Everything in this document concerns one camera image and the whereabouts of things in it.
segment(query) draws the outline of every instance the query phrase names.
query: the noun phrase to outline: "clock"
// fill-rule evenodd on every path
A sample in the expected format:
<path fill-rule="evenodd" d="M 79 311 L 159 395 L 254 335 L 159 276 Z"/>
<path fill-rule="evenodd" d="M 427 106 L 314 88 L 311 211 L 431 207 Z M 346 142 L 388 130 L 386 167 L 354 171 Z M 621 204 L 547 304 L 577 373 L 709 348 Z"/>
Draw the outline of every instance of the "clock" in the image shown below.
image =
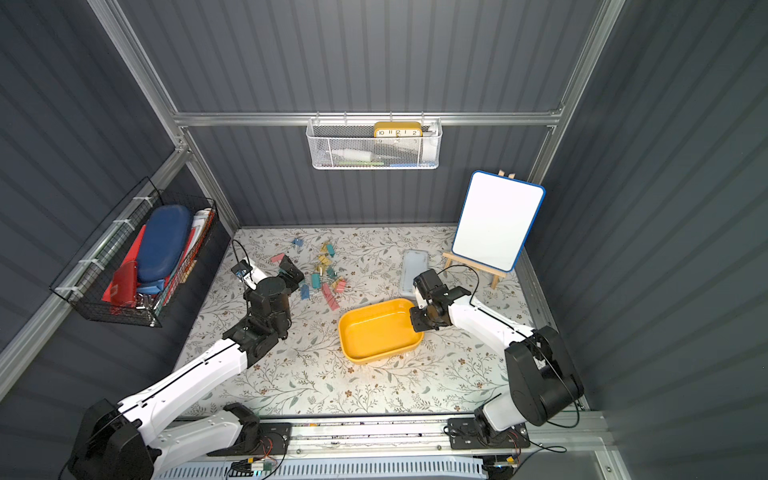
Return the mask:
<path fill-rule="evenodd" d="M 376 138 L 422 136 L 422 125 L 418 121 L 380 121 L 373 129 L 373 136 Z"/>

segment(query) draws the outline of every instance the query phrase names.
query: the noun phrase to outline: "gray wall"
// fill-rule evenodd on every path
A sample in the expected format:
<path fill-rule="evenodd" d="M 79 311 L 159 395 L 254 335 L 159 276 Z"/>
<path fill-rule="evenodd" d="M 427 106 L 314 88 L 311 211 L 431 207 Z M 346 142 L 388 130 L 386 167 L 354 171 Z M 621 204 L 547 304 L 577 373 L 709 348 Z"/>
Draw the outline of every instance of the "gray wall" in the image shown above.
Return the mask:
<path fill-rule="evenodd" d="M 122 2 L 180 111 L 548 111 L 598 0 Z M 318 171 L 298 127 L 196 127 L 243 225 L 456 222 L 544 127 L 446 127 L 437 170 Z"/>
<path fill-rule="evenodd" d="M 85 0 L 0 3 L 0 116 L 3 348 L 91 230 L 173 146 Z M 186 169 L 169 188 L 200 194 Z M 226 231 L 211 240 L 163 329 L 75 313 L 62 323 L 0 403 L 0 478 L 55 478 L 89 405 L 172 370 Z"/>
<path fill-rule="evenodd" d="M 196 127 L 243 225 L 458 222 L 475 170 L 528 176 L 546 127 L 445 127 L 435 170 L 316 170 L 302 127 Z"/>
<path fill-rule="evenodd" d="M 0 2 L 0 349 L 172 145 L 85 0 Z"/>
<path fill-rule="evenodd" d="M 768 2 L 632 2 L 528 240 L 634 478 L 765 478 Z"/>
<path fill-rule="evenodd" d="M 181 111 L 546 111 L 597 0 L 121 6 Z"/>

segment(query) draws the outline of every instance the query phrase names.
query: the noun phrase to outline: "floral mat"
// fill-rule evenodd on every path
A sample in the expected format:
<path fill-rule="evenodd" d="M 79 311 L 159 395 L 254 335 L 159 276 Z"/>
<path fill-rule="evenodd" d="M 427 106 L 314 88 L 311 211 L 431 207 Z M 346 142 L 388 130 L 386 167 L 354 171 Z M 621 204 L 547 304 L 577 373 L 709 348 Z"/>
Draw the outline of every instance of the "floral mat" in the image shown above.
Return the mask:
<path fill-rule="evenodd" d="M 416 350 L 358 366 L 339 345 L 337 324 L 345 312 L 398 298 L 404 250 L 429 252 L 429 266 L 442 268 L 442 252 L 450 251 L 455 227 L 345 227 L 239 230 L 235 236 L 251 261 L 275 274 L 270 258 L 286 253 L 305 275 L 331 242 L 333 268 L 347 279 L 337 296 L 340 310 L 331 311 L 322 294 L 302 300 L 290 297 L 293 325 L 256 365 L 192 405 L 185 415 L 204 416 L 231 402 L 241 402 L 261 415 L 311 415 L 388 412 L 464 412 L 507 388 L 504 359 L 477 338 L 455 327 L 426 332 Z M 300 251 L 291 244 L 304 240 Z M 190 331 L 177 368 L 200 355 L 245 314 L 243 287 L 230 272 L 235 264 L 228 249 L 202 309 Z M 441 275 L 449 286 L 475 287 L 469 269 L 452 268 Z M 532 325 L 517 276 L 503 279 L 496 290 L 480 272 L 476 296 L 501 314 Z"/>

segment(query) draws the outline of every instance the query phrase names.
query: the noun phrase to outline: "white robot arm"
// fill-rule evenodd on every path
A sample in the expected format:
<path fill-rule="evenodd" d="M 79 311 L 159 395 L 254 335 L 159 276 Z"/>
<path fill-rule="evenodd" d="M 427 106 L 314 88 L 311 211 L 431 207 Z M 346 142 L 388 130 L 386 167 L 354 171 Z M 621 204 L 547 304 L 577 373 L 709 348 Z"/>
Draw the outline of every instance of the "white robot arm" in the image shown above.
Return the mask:
<path fill-rule="evenodd" d="M 474 300 L 467 289 L 449 289 L 434 270 L 418 275 L 413 284 L 419 305 L 411 309 L 416 332 L 457 326 L 505 357 L 509 390 L 475 410 L 481 435 L 490 438 L 523 422 L 542 425 L 584 394 L 571 357 L 551 327 L 513 322 Z"/>
<path fill-rule="evenodd" d="M 206 392 L 258 362 L 288 337 L 288 296 L 304 278 L 284 257 L 280 273 L 267 276 L 250 262 L 233 272 L 247 286 L 247 314 L 208 350 L 160 382 L 122 399 L 101 400 L 84 414 L 67 467 L 79 480 L 149 480 L 217 450 L 243 455 L 259 442 L 259 420 L 232 404 L 196 422 L 168 428 Z"/>

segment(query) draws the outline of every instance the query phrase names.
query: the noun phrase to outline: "yellow bowl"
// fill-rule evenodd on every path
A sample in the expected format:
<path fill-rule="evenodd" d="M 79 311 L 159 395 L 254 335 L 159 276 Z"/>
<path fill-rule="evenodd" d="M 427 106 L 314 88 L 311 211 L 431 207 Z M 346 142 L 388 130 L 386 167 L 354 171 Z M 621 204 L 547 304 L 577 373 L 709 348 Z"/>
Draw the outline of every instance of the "yellow bowl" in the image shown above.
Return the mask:
<path fill-rule="evenodd" d="M 398 298 L 345 313 L 339 320 L 339 338 L 346 358 L 362 365 L 414 350 L 424 332 L 413 331 L 412 307 L 409 300 Z"/>

